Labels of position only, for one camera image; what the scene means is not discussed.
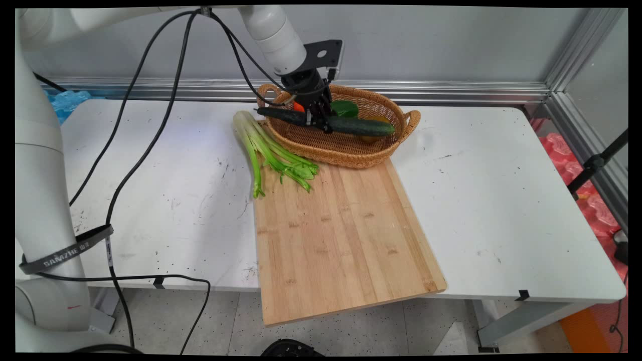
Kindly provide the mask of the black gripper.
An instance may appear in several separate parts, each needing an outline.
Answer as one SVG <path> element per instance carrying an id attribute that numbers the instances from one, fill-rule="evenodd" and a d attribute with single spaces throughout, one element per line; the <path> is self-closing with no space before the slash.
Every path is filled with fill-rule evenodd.
<path id="1" fill-rule="evenodd" d="M 328 119 L 333 115 L 329 81 L 316 69 L 295 72 L 280 78 L 283 87 L 295 95 L 295 103 L 306 110 L 305 125 L 321 129 L 324 133 L 333 130 Z"/>

